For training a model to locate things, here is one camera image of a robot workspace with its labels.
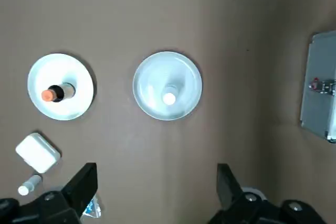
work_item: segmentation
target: vial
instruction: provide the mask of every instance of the vial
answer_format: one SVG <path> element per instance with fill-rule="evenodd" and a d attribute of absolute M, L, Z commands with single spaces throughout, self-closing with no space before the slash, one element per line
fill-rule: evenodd
<path fill-rule="evenodd" d="M 20 195 L 26 196 L 31 191 L 34 191 L 35 187 L 42 181 L 42 177 L 39 175 L 33 175 L 29 180 L 24 182 L 19 188 L 18 192 Z"/>
<path fill-rule="evenodd" d="M 51 85 L 41 94 L 42 100 L 45 102 L 60 102 L 69 99 L 75 95 L 75 88 L 69 83 L 59 85 Z"/>

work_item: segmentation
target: orange bottle cap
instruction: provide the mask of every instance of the orange bottle cap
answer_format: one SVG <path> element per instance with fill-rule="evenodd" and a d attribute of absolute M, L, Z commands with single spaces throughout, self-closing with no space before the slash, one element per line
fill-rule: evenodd
<path fill-rule="evenodd" d="M 51 102 L 57 98 L 55 91 L 51 89 L 44 90 L 41 97 L 45 102 Z"/>

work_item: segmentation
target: metal case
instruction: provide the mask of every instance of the metal case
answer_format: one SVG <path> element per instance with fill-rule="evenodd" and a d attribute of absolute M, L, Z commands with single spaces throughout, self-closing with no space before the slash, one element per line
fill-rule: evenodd
<path fill-rule="evenodd" d="M 301 126 L 336 143 L 336 31 L 314 35 L 309 45 Z"/>

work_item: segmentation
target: case latch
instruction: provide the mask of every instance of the case latch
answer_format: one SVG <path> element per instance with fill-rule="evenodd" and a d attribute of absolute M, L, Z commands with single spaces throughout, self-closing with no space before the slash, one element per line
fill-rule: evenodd
<path fill-rule="evenodd" d="M 336 80 L 320 81 L 318 78 L 315 78 L 309 84 L 309 88 L 320 94 L 335 95 Z"/>

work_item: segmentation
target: brown surface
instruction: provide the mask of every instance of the brown surface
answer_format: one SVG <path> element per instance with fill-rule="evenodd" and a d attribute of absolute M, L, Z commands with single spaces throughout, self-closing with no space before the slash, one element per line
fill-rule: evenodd
<path fill-rule="evenodd" d="M 297 126 L 307 44 L 314 32 L 336 28 L 335 0 L 0 0 L 0 7 L 1 197 L 19 198 L 32 169 L 14 149 L 39 130 L 62 151 L 45 189 L 98 163 L 101 223 L 205 223 L 219 208 L 217 162 L 274 202 L 299 198 L 336 219 L 336 145 Z M 203 75 L 199 106 L 176 122 L 150 118 L 132 95 L 137 65 L 162 49 L 185 52 Z M 70 52 L 96 75 L 96 99 L 76 120 L 46 118 L 27 95 L 30 67 L 50 52 Z"/>

